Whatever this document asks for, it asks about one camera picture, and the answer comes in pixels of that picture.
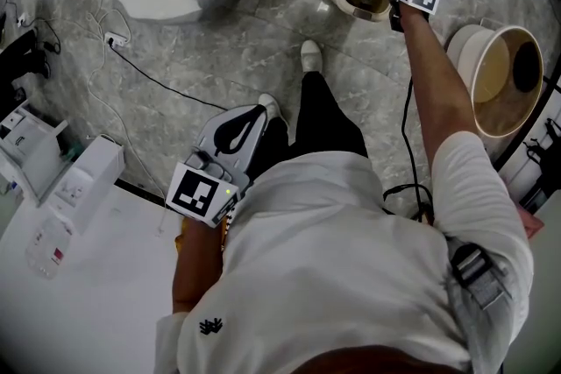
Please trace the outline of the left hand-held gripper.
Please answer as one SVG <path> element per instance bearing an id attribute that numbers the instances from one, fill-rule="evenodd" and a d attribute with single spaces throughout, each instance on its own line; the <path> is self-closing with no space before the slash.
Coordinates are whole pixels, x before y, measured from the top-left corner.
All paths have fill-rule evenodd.
<path id="1" fill-rule="evenodd" d="M 212 117 L 186 160 L 176 164 L 166 204 L 211 228 L 219 225 L 252 184 L 247 170 L 266 124 L 260 104 Z"/>

